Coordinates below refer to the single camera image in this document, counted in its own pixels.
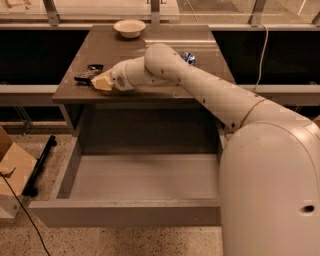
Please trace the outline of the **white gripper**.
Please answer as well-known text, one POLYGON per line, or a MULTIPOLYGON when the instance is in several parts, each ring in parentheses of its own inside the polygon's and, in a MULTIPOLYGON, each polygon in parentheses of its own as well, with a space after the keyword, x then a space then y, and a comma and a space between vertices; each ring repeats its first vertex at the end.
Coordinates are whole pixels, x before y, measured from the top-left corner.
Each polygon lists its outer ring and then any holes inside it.
POLYGON ((102 72, 98 76, 99 77, 95 77, 91 80, 93 87, 97 90, 111 91, 113 84, 114 87, 120 91, 132 89, 132 85, 126 74, 126 63, 118 63, 113 68, 102 72))

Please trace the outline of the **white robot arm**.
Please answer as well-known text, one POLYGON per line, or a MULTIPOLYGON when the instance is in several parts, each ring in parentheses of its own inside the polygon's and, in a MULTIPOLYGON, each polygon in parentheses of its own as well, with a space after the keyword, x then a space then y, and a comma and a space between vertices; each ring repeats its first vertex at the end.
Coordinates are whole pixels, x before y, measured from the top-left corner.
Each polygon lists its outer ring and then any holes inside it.
POLYGON ((106 91, 179 85, 230 129, 219 166, 224 256, 320 256, 320 128, 313 121, 162 43, 92 82, 106 91))

